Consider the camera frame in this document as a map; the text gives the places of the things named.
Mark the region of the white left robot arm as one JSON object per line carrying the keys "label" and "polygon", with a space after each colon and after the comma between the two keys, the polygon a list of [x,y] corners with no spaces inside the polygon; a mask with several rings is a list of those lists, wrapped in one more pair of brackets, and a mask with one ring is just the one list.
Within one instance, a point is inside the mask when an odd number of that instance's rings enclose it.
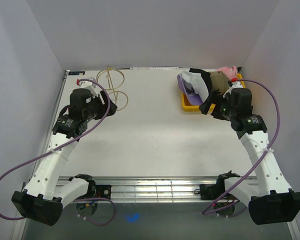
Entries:
{"label": "white left robot arm", "polygon": [[12,195],[12,203],[23,217],[53,226],[64,207],[74,200],[90,200],[96,195],[96,182],[88,174],[71,177],[60,188],[57,182],[71,152],[87,132],[88,123],[100,122],[116,110],[117,106],[103,90],[100,93],[86,88],[72,91],[69,104],[60,111],[52,128],[47,155],[24,189]]}

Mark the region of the beige baseball cap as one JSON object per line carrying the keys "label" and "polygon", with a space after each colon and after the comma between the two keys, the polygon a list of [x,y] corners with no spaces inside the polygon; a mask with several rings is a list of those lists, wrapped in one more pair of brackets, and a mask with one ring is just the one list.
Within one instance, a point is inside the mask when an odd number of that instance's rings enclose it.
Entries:
{"label": "beige baseball cap", "polygon": [[220,93],[225,93],[229,89],[229,78],[223,71],[211,71],[210,78],[212,82],[212,89]]}

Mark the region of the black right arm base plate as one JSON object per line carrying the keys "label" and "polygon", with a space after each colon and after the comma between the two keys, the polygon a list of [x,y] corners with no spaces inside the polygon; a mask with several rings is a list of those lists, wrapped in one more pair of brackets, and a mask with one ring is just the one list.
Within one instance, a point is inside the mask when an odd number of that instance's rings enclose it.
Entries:
{"label": "black right arm base plate", "polygon": [[199,194],[201,200],[215,200],[220,195],[216,184],[200,184]]}

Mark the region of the pink baseball cap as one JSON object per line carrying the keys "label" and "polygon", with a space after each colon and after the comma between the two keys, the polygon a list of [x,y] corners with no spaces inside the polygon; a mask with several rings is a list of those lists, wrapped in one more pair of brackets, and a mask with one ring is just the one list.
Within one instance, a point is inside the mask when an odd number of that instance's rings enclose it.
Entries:
{"label": "pink baseball cap", "polygon": [[238,69],[236,66],[224,66],[224,67],[220,67],[218,69],[215,70],[216,72],[223,72],[230,81],[232,81],[233,79],[238,79]]}

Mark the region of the black baseball cap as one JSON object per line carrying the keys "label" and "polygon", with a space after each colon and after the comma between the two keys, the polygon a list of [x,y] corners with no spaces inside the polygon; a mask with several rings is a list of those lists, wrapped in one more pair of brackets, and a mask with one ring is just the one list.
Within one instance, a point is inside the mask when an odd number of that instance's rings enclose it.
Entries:
{"label": "black baseball cap", "polygon": [[208,93],[210,94],[213,91],[213,84],[212,84],[212,79],[211,79],[211,73],[207,72],[205,70],[199,69],[199,68],[190,68],[189,69],[190,73],[197,73],[201,75],[201,78],[206,84]]}

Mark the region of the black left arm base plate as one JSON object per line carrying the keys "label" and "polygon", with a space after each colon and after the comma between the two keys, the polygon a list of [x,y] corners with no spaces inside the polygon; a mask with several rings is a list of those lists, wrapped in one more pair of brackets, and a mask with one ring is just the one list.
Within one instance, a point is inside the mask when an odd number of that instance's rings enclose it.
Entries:
{"label": "black left arm base plate", "polygon": [[105,198],[111,199],[112,186],[109,184],[97,184],[95,186],[95,197],[96,198]]}

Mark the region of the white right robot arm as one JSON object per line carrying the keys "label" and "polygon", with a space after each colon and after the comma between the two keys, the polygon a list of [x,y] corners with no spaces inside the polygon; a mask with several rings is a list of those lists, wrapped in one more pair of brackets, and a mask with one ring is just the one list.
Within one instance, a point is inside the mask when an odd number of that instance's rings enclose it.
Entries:
{"label": "white right robot arm", "polygon": [[212,206],[232,195],[248,208],[256,225],[293,221],[300,211],[300,192],[295,192],[283,176],[263,118],[253,114],[252,92],[240,87],[226,94],[214,90],[199,107],[202,114],[207,114],[211,104],[215,105],[211,113],[214,118],[230,121],[252,168],[244,176],[232,172],[219,175],[212,187],[213,202],[202,214],[212,214]]}

